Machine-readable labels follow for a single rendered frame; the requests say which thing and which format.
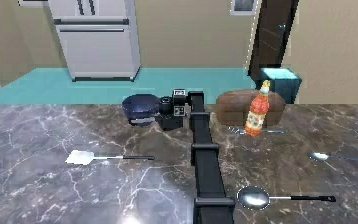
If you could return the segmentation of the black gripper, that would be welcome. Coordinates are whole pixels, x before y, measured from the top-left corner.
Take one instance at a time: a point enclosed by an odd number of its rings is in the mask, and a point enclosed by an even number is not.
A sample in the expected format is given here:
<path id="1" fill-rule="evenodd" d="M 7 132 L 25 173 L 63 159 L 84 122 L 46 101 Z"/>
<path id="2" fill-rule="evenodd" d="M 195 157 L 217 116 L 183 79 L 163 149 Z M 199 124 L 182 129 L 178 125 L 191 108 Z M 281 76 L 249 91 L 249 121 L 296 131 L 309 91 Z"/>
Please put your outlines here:
<path id="1" fill-rule="evenodd" d="M 185 116 L 185 107 L 175 105 L 173 98 L 164 96 L 160 98 L 159 114 L 156 120 L 163 131 L 171 131 L 183 127 L 183 117 Z"/>

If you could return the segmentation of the dark blue bowl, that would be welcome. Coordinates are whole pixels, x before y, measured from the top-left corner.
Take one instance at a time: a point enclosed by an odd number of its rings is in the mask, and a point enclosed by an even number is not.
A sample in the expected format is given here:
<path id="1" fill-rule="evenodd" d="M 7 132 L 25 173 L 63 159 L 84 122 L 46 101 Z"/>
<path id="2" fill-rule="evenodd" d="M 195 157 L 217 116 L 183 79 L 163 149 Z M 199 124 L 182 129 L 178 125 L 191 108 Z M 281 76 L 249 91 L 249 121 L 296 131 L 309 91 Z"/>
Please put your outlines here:
<path id="1" fill-rule="evenodd" d="M 135 94 L 122 102 L 122 108 L 132 126 L 148 126 L 159 112 L 160 99 L 152 94 Z"/>

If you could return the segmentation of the brown bread loaf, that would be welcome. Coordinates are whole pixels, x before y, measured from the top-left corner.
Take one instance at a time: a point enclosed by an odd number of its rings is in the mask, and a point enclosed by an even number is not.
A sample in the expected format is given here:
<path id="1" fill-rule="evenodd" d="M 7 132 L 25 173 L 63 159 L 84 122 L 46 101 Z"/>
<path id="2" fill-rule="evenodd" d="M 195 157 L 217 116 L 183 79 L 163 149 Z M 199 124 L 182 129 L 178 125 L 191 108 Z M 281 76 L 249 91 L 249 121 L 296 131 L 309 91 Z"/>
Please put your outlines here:
<path id="1" fill-rule="evenodd" d="M 222 125 L 243 126 L 246 122 L 252 100 L 259 94 L 258 90 L 242 89 L 227 91 L 216 99 L 215 113 Z M 275 92 L 269 92 L 269 110 L 263 127 L 277 125 L 282 118 L 286 103 Z"/>

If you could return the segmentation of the silver knife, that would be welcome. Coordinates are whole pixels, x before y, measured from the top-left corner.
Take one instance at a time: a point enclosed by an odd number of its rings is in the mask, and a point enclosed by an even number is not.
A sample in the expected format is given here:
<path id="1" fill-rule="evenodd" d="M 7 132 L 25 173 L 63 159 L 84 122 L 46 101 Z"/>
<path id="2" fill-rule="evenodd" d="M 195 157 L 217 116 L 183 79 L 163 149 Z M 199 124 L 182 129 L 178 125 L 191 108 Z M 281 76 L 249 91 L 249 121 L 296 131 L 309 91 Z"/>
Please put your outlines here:
<path id="1" fill-rule="evenodd" d="M 235 133 L 235 134 L 240 134 L 240 135 L 245 135 L 246 134 L 246 131 L 243 128 L 238 128 L 238 127 L 229 126 L 228 131 L 230 131 L 232 133 Z M 269 129 L 262 129 L 261 132 L 280 133 L 280 134 L 285 133 L 285 131 L 283 131 L 283 130 L 269 130 Z"/>

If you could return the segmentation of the orange sauce bottle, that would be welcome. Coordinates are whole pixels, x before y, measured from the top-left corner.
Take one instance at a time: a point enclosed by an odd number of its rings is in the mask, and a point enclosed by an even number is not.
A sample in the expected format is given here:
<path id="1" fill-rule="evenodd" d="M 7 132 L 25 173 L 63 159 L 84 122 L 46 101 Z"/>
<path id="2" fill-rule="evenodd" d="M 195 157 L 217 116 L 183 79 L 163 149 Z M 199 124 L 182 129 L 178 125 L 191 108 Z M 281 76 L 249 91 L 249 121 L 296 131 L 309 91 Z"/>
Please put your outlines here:
<path id="1" fill-rule="evenodd" d="M 245 132 L 255 137 L 260 134 L 269 110 L 270 81 L 265 80 L 258 95 L 252 100 L 245 123 Z"/>

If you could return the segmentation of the white fridge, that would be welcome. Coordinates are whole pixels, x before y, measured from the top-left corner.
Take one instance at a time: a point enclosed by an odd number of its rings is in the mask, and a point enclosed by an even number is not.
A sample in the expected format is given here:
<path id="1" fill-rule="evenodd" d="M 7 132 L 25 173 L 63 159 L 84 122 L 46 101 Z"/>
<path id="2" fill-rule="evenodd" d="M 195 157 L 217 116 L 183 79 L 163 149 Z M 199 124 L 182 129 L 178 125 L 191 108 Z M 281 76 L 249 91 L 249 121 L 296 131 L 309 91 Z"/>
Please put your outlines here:
<path id="1" fill-rule="evenodd" d="M 48 0 L 71 79 L 133 81 L 141 67 L 135 0 Z"/>

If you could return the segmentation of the teal bin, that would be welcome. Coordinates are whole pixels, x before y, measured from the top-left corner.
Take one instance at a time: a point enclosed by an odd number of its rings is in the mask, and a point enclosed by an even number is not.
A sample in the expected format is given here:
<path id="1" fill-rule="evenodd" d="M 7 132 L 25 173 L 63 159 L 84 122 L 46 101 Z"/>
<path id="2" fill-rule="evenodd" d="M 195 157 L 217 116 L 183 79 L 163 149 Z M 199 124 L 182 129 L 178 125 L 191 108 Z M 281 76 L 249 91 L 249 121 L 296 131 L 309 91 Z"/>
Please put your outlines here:
<path id="1" fill-rule="evenodd" d="M 261 68 L 255 81 L 260 89 L 265 80 L 270 81 L 270 90 L 279 94 L 286 104 L 293 104 L 302 83 L 302 79 L 289 68 Z"/>

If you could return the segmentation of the large silver ladle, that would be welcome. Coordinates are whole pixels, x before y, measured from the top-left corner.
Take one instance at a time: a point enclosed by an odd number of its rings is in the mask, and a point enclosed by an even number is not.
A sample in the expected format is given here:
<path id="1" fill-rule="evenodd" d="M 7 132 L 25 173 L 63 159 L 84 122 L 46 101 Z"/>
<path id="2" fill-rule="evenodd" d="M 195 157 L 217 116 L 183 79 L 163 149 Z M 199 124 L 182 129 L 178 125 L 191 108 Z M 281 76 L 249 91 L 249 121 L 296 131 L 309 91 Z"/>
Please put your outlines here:
<path id="1" fill-rule="evenodd" d="M 306 200 L 306 201 L 323 201 L 323 202 L 336 202 L 335 196 L 270 196 L 268 192 L 258 186 L 245 186 L 242 187 L 236 195 L 239 204 L 249 210 L 264 210 L 272 200 Z"/>

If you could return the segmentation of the dark brown room door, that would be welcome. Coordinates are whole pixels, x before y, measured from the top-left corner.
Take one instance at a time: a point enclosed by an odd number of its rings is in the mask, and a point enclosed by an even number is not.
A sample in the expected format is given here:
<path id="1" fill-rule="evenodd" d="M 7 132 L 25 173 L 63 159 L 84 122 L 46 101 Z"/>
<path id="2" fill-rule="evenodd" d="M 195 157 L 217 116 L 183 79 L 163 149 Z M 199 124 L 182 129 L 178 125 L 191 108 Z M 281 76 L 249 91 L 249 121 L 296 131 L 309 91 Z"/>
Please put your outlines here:
<path id="1" fill-rule="evenodd" d="M 261 68 L 280 68 L 299 0 L 262 0 L 248 75 L 259 79 Z"/>

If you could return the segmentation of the white framed picture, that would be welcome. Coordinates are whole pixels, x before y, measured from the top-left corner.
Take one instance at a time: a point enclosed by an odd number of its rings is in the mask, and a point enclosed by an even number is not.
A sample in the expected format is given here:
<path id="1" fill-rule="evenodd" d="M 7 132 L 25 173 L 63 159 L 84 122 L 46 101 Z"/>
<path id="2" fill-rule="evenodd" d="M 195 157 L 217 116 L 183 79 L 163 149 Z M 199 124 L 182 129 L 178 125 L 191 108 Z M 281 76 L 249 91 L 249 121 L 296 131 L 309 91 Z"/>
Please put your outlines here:
<path id="1" fill-rule="evenodd" d="M 251 16 L 255 14 L 258 0 L 231 0 L 230 14 Z"/>

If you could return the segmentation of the small silver spoon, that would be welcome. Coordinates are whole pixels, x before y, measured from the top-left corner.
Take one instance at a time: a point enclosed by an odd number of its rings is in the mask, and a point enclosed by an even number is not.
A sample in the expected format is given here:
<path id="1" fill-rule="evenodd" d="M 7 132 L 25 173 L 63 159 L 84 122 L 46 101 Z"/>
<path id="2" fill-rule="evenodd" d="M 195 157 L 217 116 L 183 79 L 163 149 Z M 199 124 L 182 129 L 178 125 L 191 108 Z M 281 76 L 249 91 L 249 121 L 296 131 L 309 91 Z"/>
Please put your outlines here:
<path id="1" fill-rule="evenodd" d="M 331 155 L 331 154 L 326 154 L 326 153 L 318 153 L 318 152 L 311 152 L 309 154 L 309 157 L 316 161 L 326 161 L 329 158 L 338 158 L 338 159 L 344 159 L 344 160 L 358 161 L 358 158 L 355 158 L 355 157 L 343 157 L 343 156 Z"/>

